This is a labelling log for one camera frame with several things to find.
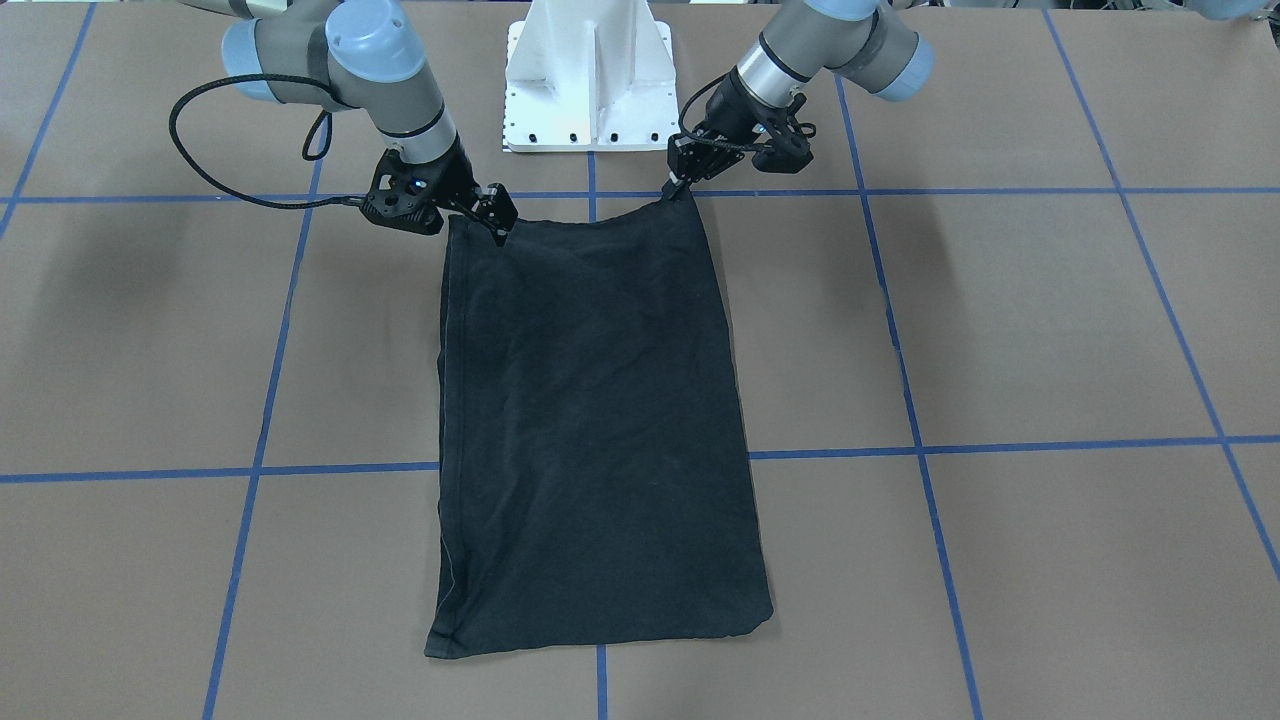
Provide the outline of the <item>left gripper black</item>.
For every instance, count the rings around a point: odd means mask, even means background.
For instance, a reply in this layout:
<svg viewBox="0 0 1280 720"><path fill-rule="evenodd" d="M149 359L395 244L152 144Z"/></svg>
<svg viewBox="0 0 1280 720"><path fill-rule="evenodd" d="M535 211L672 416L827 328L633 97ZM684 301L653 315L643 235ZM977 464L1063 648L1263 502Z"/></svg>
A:
<svg viewBox="0 0 1280 720"><path fill-rule="evenodd" d="M699 88L681 106L677 132L667 143L669 178L662 188L675 197L750 158L756 170L797 174L813 160L815 126L797 119L806 95L794 92L774 108L753 96L737 72Z"/></svg>

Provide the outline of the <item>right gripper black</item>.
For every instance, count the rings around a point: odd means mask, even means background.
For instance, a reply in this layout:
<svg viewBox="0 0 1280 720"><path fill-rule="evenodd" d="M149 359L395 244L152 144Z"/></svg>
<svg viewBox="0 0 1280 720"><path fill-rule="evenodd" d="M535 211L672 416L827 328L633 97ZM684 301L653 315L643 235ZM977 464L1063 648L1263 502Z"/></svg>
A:
<svg viewBox="0 0 1280 720"><path fill-rule="evenodd" d="M407 163L398 151L384 151L362 201L364 218L375 225L430 236L442 231L444 211L488 228L497 247L506 246L518 219L503 184L476 183L461 141L426 163Z"/></svg>

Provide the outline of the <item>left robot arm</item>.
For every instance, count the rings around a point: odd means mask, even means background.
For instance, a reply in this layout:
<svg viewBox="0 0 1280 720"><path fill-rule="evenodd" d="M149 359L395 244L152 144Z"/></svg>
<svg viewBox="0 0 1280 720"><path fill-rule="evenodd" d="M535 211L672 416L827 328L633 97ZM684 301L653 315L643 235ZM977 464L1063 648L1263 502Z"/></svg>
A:
<svg viewBox="0 0 1280 720"><path fill-rule="evenodd" d="M887 1L786 1L742 58L681 108L667 143L664 200L744 158L762 173L797 174L813 159L804 88L823 70L901 102L931 77L934 50Z"/></svg>

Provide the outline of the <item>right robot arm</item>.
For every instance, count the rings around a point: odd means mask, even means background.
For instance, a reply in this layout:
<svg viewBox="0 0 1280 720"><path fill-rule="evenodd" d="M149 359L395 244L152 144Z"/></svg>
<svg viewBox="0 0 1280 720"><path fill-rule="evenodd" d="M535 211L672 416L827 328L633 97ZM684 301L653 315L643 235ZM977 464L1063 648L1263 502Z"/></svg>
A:
<svg viewBox="0 0 1280 720"><path fill-rule="evenodd" d="M480 186L428 63L425 45L398 1L200 1L228 15L227 77L252 99L319 109L305 142L323 159L338 111L362 110L385 145L370 188L335 196L372 224L436 234L453 211L503 245L518 213L502 184Z"/></svg>

